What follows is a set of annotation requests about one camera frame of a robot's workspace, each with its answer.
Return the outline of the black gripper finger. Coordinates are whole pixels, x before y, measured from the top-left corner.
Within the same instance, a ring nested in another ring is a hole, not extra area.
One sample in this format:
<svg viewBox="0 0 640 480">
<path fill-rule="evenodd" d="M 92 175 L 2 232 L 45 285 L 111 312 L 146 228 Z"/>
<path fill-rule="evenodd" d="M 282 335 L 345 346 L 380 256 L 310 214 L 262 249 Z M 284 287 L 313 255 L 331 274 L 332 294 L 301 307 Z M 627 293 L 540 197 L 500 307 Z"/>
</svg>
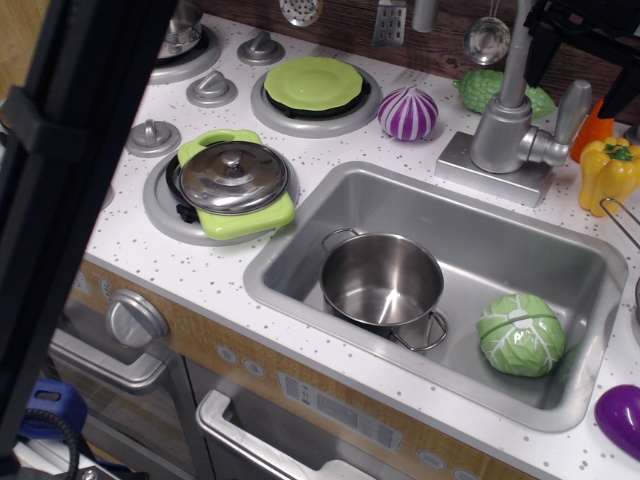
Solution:
<svg viewBox="0 0 640 480">
<path fill-rule="evenodd" d="M 639 95 L 639 49 L 622 44 L 605 59 L 621 71 L 604 97 L 598 114 L 602 119 L 616 117 Z"/>
<path fill-rule="evenodd" d="M 560 33 L 555 25 L 545 22 L 527 21 L 525 26 L 531 36 L 525 80 L 538 87 L 561 44 Z"/>
</svg>

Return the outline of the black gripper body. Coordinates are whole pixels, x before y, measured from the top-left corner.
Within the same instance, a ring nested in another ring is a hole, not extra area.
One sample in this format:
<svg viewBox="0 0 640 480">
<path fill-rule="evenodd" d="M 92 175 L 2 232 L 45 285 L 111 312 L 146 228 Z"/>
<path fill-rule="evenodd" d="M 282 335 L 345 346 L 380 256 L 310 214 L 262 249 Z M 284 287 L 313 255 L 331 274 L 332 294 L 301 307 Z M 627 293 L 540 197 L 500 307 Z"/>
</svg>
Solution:
<svg viewBox="0 0 640 480">
<path fill-rule="evenodd" d="M 531 46 L 562 42 L 564 35 L 597 40 L 639 39 L 639 2 L 632 0 L 535 1 L 525 26 Z"/>
</svg>

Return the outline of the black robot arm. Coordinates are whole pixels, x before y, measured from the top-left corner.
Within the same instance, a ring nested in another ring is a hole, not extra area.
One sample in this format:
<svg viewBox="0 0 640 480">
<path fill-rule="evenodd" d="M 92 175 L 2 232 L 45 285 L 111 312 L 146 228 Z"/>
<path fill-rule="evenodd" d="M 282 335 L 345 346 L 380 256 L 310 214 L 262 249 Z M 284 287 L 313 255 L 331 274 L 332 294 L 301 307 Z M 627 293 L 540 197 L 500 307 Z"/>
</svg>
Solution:
<svg viewBox="0 0 640 480">
<path fill-rule="evenodd" d="M 97 216 L 116 156 L 141 100 L 151 57 L 144 48 L 83 43 L 92 27 L 158 34 L 167 2 L 55 3 L 37 48 L 34 87 L 15 91 L 14 130 L 1 170 L 11 246 L 3 247 L 2 332 L 18 329 L 36 351 L 52 337 L 81 257 L 105 264 L 122 238 L 120 276 L 151 291 L 169 315 L 171 346 L 255 390 L 265 384 L 227 366 L 216 345 L 233 332 L 274 350 L 273 366 L 317 386 L 346 407 L 400 431 L 413 423 L 484 440 L 509 429 L 562 432 L 588 427 L 599 399 L 639 381 L 639 349 L 620 301 L 631 290 L 628 262 L 608 243 L 477 201 L 400 172 L 392 161 L 356 159 L 376 141 L 360 135 L 323 148 L 330 166 L 300 169 L 308 194 L 294 223 L 261 250 L 170 241 L 148 223 Z M 452 328 L 422 355 L 323 310 L 320 240 L 353 223 L 422 242 L 443 264 L 440 302 Z M 502 293 L 528 291 L 557 308 L 570 349 L 550 374 L 501 374 L 482 356 L 475 319 Z"/>
</svg>

